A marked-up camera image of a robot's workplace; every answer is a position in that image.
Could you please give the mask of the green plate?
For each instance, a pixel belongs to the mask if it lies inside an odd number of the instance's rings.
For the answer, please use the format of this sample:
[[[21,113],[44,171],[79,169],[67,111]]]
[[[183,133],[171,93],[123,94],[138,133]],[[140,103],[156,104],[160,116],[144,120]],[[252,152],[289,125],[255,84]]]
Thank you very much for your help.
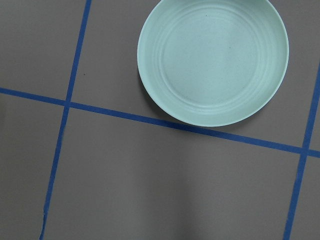
[[[268,0],[162,0],[137,44],[137,68],[167,114],[201,127],[240,122],[275,95],[289,62],[285,25]]]

